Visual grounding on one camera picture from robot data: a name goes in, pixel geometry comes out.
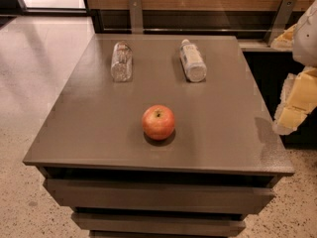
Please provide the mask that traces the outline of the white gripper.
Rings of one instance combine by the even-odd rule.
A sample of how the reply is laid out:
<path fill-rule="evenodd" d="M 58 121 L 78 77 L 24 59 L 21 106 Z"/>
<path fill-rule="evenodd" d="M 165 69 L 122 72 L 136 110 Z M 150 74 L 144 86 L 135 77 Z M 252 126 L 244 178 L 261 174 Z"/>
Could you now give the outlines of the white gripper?
<path fill-rule="evenodd" d="M 276 50 L 292 49 L 293 59 L 305 65 L 297 75 L 287 75 L 273 116 L 273 131 L 289 135 L 317 107 L 317 0 L 296 25 L 284 30 L 270 46 Z"/>

